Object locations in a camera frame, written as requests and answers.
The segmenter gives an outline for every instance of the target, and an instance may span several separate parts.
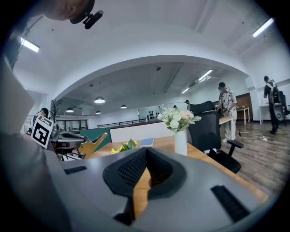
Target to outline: patterned shirt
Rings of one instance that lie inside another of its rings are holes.
[[[220,104],[222,104],[222,108],[223,109],[229,109],[229,107],[233,104],[237,102],[236,96],[235,94],[230,91],[229,89],[227,89],[227,91],[225,92],[221,92],[219,95],[219,101]]]

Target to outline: man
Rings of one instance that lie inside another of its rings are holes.
[[[235,140],[236,138],[236,120],[237,120],[237,99],[235,94],[226,88],[226,84],[224,82],[219,83],[219,89],[221,93],[219,94],[218,107],[222,109],[224,116],[232,116],[233,124],[231,128],[231,123],[228,121],[225,124],[225,138],[222,142],[226,142],[228,140]]]
[[[44,15],[52,20],[64,21],[68,19],[71,23],[76,24],[91,12],[94,3],[95,0],[39,0],[16,25],[6,44],[5,54],[11,67],[14,67],[18,59],[20,36],[30,18]]]
[[[269,110],[270,110],[271,123],[272,123],[272,130],[270,131],[270,133],[274,135],[278,129],[278,119],[275,116],[274,105],[270,99],[271,87],[273,87],[274,84],[273,84],[273,81],[270,81],[267,76],[264,76],[264,81],[266,83],[265,88],[264,88],[264,98],[267,98],[267,96],[268,96]]]
[[[42,108],[42,109],[40,110],[40,112],[38,112],[37,114],[35,114],[35,115],[33,116],[33,118],[32,118],[31,121],[30,121],[30,128],[28,129],[28,132],[27,132],[28,135],[31,135],[32,128],[33,128],[33,126],[34,126],[34,124],[35,124],[35,120],[37,119],[37,117],[38,117],[39,115],[42,115],[43,117],[48,118],[48,109],[47,109],[47,108]]]
[[[186,100],[184,103],[187,104],[187,110],[190,111],[190,102],[189,102],[189,100]]]

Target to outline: black cap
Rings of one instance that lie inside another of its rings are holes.
[[[74,19],[71,19],[72,24],[78,24],[83,21],[94,8],[95,0],[88,0],[86,8]]]
[[[46,114],[46,117],[48,117],[48,109],[47,108],[41,108],[41,110]]]
[[[218,84],[218,86],[219,86],[219,87],[225,87],[226,84],[225,84],[224,82],[220,82],[220,83]]]

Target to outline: book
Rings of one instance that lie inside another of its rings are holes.
[[[144,139],[141,141],[139,147],[152,147],[154,143],[154,138]]]

